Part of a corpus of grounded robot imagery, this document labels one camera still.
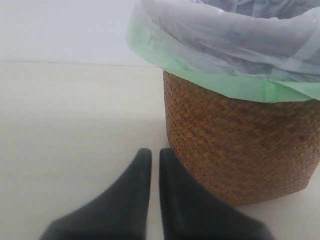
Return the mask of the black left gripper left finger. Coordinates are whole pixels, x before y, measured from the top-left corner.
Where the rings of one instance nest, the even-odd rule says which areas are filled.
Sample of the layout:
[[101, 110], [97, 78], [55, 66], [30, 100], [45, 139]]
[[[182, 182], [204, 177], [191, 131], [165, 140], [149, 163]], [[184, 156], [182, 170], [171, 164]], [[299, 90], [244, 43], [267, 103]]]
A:
[[150, 199], [152, 152], [137, 151], [122, 175], [101, 195], [54, 220], [42, 240], [144, 240]]

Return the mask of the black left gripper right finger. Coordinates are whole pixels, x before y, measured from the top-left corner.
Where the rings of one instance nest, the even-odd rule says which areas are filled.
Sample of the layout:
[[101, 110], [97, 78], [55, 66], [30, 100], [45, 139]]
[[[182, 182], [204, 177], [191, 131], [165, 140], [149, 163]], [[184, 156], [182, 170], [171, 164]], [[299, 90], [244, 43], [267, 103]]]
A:
[[261, 221], [209, 193], [182, 165], [174, 151], [159, 153], [159, 196], [166, 240], [270, 240]]

